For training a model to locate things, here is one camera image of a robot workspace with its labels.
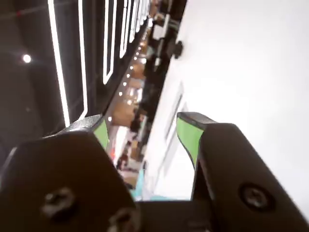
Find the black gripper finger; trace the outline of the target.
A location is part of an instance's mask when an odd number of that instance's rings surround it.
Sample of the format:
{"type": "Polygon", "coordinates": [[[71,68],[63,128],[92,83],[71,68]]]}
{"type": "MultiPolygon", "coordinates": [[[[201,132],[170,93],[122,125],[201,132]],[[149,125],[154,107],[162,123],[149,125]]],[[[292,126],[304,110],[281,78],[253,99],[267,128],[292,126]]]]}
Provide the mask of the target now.
{"type": "Polygon", "coordinates": [[[100,115],[15,147],[0,174],[3,232],[137,232],[139,211],[95,136],[100,115]]]}
{"type": "Polygon", "coordinates": [[[235,124],[179,112],[176,131],[196,172],[191,197],[208,201],[211,231],[308,231],[306,219],[235,124]]]}

